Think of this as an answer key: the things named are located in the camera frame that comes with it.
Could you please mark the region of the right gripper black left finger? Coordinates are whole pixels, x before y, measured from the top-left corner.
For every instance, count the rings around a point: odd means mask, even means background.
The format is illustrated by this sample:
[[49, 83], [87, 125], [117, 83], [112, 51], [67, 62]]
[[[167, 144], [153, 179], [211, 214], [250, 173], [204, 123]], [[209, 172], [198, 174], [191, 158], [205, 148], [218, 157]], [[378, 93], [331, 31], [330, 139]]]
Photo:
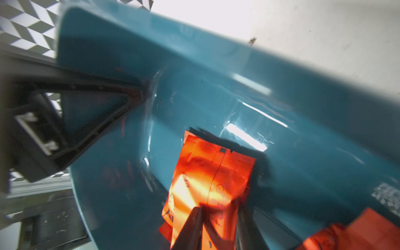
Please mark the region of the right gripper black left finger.
[[203, 231], [203, 208], [195, 207], [188, 216], [172, 250], [200, 250]]

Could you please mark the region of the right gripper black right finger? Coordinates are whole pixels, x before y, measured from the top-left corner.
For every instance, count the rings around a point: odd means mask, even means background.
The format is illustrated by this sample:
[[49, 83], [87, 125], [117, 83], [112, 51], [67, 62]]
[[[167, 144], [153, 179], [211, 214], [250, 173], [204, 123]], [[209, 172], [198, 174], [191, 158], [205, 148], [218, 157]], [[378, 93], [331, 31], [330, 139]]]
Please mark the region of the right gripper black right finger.
[[252, 214], [244, 205], [238, 209], [236, 222], [235, 242], [237, 250], [268, 250], [266, 242], [262, 238]]

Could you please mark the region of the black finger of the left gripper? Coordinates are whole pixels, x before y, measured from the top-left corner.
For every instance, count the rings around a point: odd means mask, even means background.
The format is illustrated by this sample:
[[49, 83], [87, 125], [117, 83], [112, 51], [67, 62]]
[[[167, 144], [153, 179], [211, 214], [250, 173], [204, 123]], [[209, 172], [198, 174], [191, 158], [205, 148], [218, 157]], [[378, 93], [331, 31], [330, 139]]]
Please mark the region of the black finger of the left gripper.
[[11, 170], [36, 182], [69, 167], [144, 94], [137, 80], [81, 73], [1, 47], [1, 192], [9, 192]]

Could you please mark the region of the red tea bag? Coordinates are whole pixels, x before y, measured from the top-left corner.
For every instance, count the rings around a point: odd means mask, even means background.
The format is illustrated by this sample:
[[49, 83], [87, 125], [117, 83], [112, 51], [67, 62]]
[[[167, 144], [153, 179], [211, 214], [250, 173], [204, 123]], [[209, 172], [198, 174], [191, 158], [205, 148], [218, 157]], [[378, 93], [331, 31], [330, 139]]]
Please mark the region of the red tea bag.
[[367, 208], [351, 224], [331, 224], [308, 237], [298, 250], [398, 250], [400, 228]]
[[196, 207], [202, 207], [201, 248], [235, 250], [239, 206], [249, 193], [256, 159], [208, 142], [186, 131], [168, 198], [161, 216], [160, 233], [171, 246], [183, 233]]

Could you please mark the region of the teal storage box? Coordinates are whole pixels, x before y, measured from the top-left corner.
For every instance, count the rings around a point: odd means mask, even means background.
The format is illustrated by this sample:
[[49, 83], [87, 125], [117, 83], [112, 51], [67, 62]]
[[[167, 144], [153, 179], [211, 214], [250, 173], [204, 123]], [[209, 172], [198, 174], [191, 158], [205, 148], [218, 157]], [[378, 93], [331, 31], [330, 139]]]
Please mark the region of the teal storage box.
[[65, 1], [60, 66], [144, 88], [70, 167], [99, 250], [166, 250], [162, 207], [189, 130], [256, 159], [247, 200], [272, 250], [371, 208], [400, 223], [400, 103], [114, 1]]

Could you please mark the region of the red tea bag in box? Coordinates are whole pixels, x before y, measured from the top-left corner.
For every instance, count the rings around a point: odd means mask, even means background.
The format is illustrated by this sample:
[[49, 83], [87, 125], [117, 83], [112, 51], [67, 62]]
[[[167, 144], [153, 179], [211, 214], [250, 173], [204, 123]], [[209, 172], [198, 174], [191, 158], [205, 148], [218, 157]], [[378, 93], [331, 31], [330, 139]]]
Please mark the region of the red tea bag in box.
[[398, 250], [400, 228], [367, 208], [351, 224], [331, 224], [308, 237], [298, 250]]

